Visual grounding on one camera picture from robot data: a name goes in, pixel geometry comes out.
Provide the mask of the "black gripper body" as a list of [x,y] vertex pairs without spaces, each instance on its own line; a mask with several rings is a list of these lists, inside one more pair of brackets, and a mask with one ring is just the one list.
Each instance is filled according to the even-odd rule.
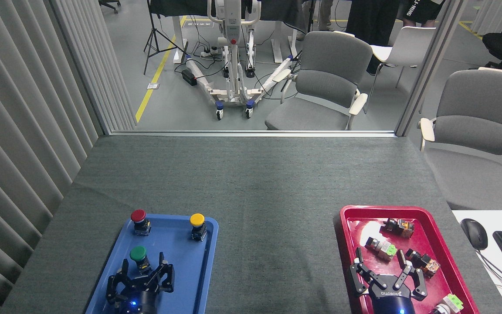
[[126,286],[120,294],[125,299],[120,301],[118,314],[157,314],[159,284]]
[[412,291],[405,285],[398,290],[393,288],[391,282],[386,282],[386,287],[375,283],[369,286],[369,296],[375,314],[414,314]]

